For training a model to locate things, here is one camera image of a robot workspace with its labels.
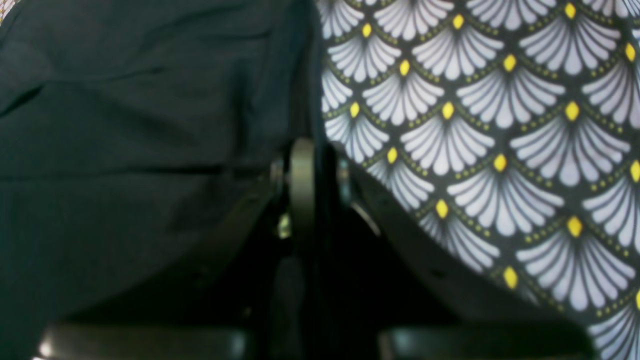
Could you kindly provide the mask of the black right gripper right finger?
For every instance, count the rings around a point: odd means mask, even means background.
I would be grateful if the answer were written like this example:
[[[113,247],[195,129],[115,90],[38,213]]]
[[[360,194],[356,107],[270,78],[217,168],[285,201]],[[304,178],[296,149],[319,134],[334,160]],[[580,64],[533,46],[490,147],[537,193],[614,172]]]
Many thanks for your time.
[[[343,360],[592,360],[586,331],[494,284],[326,146],[320,276]]]

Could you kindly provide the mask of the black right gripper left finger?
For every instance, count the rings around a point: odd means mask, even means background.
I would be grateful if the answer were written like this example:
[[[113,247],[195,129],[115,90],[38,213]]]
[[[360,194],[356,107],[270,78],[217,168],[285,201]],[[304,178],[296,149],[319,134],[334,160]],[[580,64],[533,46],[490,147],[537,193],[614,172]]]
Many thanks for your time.
[[[192,250],[42,335],[42,360],[302,360],[316,149],[295,140]]]

